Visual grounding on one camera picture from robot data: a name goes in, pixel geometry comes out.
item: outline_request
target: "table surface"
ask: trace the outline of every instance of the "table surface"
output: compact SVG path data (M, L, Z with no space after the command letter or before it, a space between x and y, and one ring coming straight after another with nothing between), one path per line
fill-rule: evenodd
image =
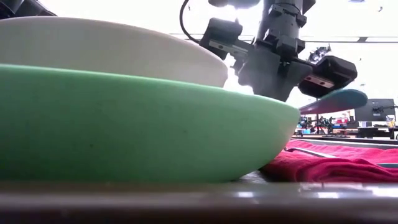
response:
M363 148L378 148L378 149L397 149L398 141L391 139L365 139L365 138L334 138L334 137L313 137L308 138L293 136L294 140L308 141L312 144L321 144L326 146L351 146Z
M398 223L398 184L272 183L259 171L227 184L0 182L0 221Z

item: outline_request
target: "blue spatula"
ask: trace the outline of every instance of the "blue spatula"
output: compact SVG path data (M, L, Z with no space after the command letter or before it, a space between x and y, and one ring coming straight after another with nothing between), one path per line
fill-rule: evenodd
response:
M299 108L301 114L334 113L366 105L368 97L358 90L336 90L318 101Z

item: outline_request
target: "computer monitor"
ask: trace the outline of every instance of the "computer monitor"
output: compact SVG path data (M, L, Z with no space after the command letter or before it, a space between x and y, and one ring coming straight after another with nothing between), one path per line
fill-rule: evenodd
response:
M394 99L368 99L365 106L355 109L355 121L386 121L395 118Z

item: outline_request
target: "white bowl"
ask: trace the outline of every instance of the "white bowl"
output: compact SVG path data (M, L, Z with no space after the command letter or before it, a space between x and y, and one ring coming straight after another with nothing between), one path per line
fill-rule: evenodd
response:
M228 68L206 49L153 30L66 17L0 21L0 63L163 78L222 87Z

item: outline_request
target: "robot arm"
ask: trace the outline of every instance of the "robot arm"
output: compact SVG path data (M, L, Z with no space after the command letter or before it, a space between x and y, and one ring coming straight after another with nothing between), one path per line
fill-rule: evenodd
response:
M210 19L200 45L224 60L236 59L233 68L241 85L250 85L254 94L286 101L293 87L306 95L321 98L351 83L357 77L353 63L326 56L317 64L299 59L305 48L299 30L306 24L304 14L315 0L263 0L263 13L256 39L249 44L238 37L243 27L231 21ZM214 6L240 8L259 1L209 0Z

